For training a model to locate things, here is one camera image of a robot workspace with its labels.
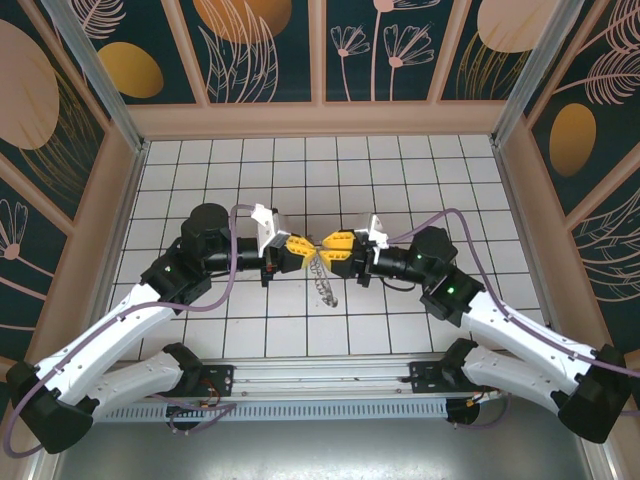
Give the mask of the grey metal shelf plate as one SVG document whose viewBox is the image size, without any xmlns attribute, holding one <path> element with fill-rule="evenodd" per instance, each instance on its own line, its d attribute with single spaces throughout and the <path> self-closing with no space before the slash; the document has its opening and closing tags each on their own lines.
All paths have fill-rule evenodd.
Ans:
<svg viewBox="0 0 640 480">
<path fill-rule="evenodd" d="M 516 408 L 486 430 L 443 420 L 222 422 L 190 438 L 102 424 L 52 480 L 610 480 L 551 416 Z"/>
</svg>

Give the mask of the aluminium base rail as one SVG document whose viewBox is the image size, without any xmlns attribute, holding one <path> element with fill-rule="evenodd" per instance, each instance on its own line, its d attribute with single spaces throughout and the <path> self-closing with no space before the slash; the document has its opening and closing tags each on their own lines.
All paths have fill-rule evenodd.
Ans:
<svg viewBox="0 0 640 480">
<path fill-rule="evenodd" d="M 231 397 L 242 401 L 403 398 L 412 388 L 402 380 L 409 364 L 437 362 L 440 353 L 324 357 L 210 359 L 231 365 Z"/>
</svg>

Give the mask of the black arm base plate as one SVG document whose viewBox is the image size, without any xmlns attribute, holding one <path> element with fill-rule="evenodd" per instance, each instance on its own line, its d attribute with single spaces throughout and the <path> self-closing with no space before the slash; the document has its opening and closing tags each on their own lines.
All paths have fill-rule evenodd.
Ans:
<svg viewBox="0 0 640 480">
<path fill-rule="evenodd" d="M 230 364 L 205 364 L 198 386 L 202 395 L 230 397 L 234 386 L 235 367 Z"/>
<path fill-rule="evenodd" d="M 442 367 L 437 361 L 410 362 L 409 384 L 414 394 L 450 391 L 450 385 L 444 379 Z"/>
</svg>

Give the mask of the aluminium corner post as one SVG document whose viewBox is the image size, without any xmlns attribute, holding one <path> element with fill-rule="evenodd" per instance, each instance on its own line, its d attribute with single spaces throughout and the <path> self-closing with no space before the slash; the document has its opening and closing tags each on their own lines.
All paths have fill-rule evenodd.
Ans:
<svg viewBox="0 0 640 480">
<path fill-rule="evenodd" d="M 509 138 L 524 108 L 530 101 L 545 72 L 551 65 L 565 38 L 565 31 L 571 23 L 574 10 L 570 5 L 562 5 L 559 0 L 547 21 L 541 38 L 527 59 L 505 107 L 491 134 L 494 149 L 500 149 Z"/>
<path fill-rule="evenodd" d="M 74 58 L 84 68 L 89 82 L 111 115 L 128 145 L 140 153 L 146 146 L 127 107 L 100 61 L 97 51 L 77 21 L 66 0 L 41 0 L 52 22 L 59 28 Z"/>
</svg>

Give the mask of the aluminium side frame rail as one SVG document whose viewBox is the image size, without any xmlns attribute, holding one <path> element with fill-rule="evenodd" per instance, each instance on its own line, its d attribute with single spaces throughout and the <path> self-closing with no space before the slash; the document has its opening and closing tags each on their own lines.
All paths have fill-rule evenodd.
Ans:
<svg viewBox="0 0 640 480">
<path fill-rule="evenodd" d="M 54 480 L 61 454 L 49 454 L 40 450 L 24 458 L 19 480 Z"/>
<path fill-rule="evenodd" d="M 622 480 L 617 461 L 607 443 L 582 440 L 582 448 L 592 480 Z"/>
</svg>

